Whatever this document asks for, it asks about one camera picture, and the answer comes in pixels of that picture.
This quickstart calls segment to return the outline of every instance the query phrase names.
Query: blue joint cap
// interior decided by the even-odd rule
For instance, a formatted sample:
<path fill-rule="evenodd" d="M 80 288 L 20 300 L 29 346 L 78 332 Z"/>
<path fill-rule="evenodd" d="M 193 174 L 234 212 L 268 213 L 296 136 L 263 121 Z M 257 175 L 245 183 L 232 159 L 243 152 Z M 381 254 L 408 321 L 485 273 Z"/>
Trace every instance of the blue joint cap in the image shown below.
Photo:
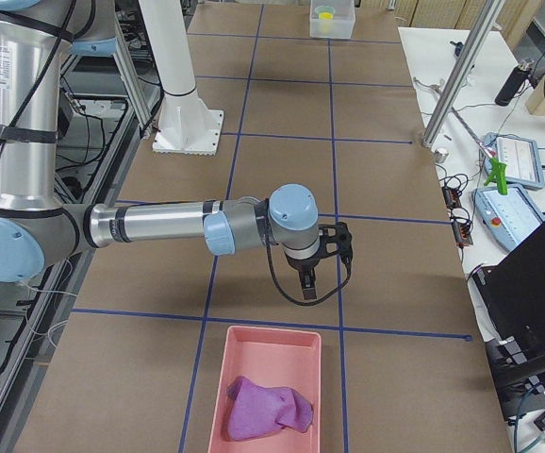
<path fill-rule="evenodd" d="M 319 210 L 312 192 L 299 184 L 287 184 L 271 195 L 269 214 L 281 227 L 304 231 L 319 221 Z"/>
<path fill-rule="evenodd" d="M 19 9 L 33 7 L 40 2 L 41 0 L 0 0 L 0 10 L 18 11 Z"/>
<path fill-rule="evenodd" d="M 117 39 L 110 38 L 101 41 L 74 41 L 69 52 L 80 57 L 110 57 L 117 48 Z"/>
<path fill-rule="evenodd" d="M 235 253 L 235 238 L 224 212 L 210 214 L 204 220 L 204 236 L 212 255 L 233 255 Z"/>
<path fill-rule="evenodd" d="M 0 218 L 0 281 L 31 278 L 44 267 L 44 254 L 25 229 Z"/>

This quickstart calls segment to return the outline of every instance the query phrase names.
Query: green clamp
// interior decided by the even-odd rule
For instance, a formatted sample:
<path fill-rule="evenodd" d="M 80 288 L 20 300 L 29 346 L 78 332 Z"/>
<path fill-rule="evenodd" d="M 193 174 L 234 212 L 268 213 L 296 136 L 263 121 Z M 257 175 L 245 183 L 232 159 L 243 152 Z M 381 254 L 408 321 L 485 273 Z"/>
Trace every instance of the green clamp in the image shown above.
<path fill-rule="evenodd" d="M 501 195 L 507 195 L 507 181 L 505 180 L 505 169 L 507 164 L 499 162 L 497 158 L 489 158 L 490 161 L 490 174 L 488 174 L 487 181 L 484 183 L 485 186 L 491 182 L 497 184 L 497 190 Z"/>

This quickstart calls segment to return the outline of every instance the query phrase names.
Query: white table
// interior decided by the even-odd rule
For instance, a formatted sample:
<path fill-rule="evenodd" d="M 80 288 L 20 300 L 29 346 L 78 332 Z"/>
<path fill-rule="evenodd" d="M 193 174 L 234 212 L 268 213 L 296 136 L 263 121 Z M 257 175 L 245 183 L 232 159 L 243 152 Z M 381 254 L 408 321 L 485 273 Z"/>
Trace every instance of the white table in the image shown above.
<path fill-rule="evenodd" d="M 465 42 L 469 33 L 467 30 L 429 28 L 400 28 L 399 30 L 411 76 L 427 85 L 438 84 L 441 79 L 448 79 L 455 63 L 454 47 L 450 44 L 450 41 Z M 461 109 L 465 106 L 494 103 L 494 98 L 499 89 L 516 65 L 517 61 L 501 34 L 491 32 L 475 62 L 475 68 L 471 73 L 469 83 L 459 93 L 454 108 Z M 425 113 L 434 111 L 438 95 L 430 90 L 422 89 L 421 86 L 416 84 L 414 86 L 417 90 L 422 119 L 427 124 L 430 116 Z M 515 134 L 534 139 L 539 147 L 545 147 L 545 117 L 532 116 L 525 107 L 526 100 L 532 91 L 532 88 L 526 90 L 517 105 L 517 99 L 514 99 L 507 107 L 495 105 L 475 107 L 464 109 L 460 111 L 460 114 L 479 137 L 484 137 L 488 132 L 496 133 L 507 115 L 510 115 L 501 129 L 502 134 Z M 449 157 L 442 164 L 449 175 L 464 173 L 473 176 L 478 172 L 477 146 L 452 114 L 449 114 L 432 149 L 438 147 L 447 148 L 449 151 Z M 540 156 L 542 163 L 545 165 L 545 150 L 540 151 Z M 438 169 L 438 176 L 444 176 L 441 169 Z M 482 174 L 480 185 L 484 183 L 486 177 L 486 174 Z M 473 212 L 471 191 L 475 189 L 476 181 L 478 181 L 478 177 L 468 185 L 461 196 L 462 205 L 470 213 Z M 545 211 L 545 188 L 541 191 L 528 192 L 540 209 Z M 507 254 L 495 242 L 477 214 L 474 219 L 472 238 L 474 245 L 467 247 L 464 254 L 463 270 L 466 274 L 481 263 L 497 264 Z M 470 294 L 485 341 L 498 337 L 473 283 L 470 283 Z M 538 435 L 538 430 L 532 421 L 539 413 L 540 411 L 532 412 L 520 422 L 519 449 L 524 448 Z M 509 428 L 508 431 L 512 436 L 512 429 Z M 544 453 L 545 441 L 537 445 L 534 451 Z"/>

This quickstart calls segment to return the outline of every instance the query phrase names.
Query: brown table surface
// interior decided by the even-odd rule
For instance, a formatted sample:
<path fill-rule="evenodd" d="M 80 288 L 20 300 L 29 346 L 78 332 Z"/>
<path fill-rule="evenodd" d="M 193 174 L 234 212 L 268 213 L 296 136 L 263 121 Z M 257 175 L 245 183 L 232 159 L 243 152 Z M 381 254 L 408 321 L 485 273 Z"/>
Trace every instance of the brown table surface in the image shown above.
<path fill-rule="evenodd" d="M 218 153 L 144 143 L 121 202 L 265 197 L 300 182 L 322 223 L 352 230 L 353 279 L 305 309 L 275 290 L 264 250 L 97 251 L 15 451 L 205 452 L 226 329 L 258 325 L 321 333 L 322 452 L 508 452 L 390 13 L 359 10 L 352 40 L 328 42 L 308 38 L 307 8 L 205 4 L 189 40 L 200 95 L 225 110 Z M 338 284 L 334 260 L 317 272 L 320 294 Z"/>

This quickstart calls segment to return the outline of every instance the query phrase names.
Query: purple cloth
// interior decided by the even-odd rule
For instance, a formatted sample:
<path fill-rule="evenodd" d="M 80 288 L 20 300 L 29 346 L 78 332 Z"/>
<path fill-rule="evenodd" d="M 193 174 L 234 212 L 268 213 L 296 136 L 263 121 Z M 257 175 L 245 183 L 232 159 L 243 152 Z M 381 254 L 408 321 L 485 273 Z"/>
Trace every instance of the purple cloth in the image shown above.
<path fill-rule="evenodd" d="M 234 441 L 266 436 L 285 427 L 306 432 L 312 423 L 312 406 L 290 387 L 267 389 L 239 376 L 226 394 L 235 400 L 228 419 L 228 434 Z"/>

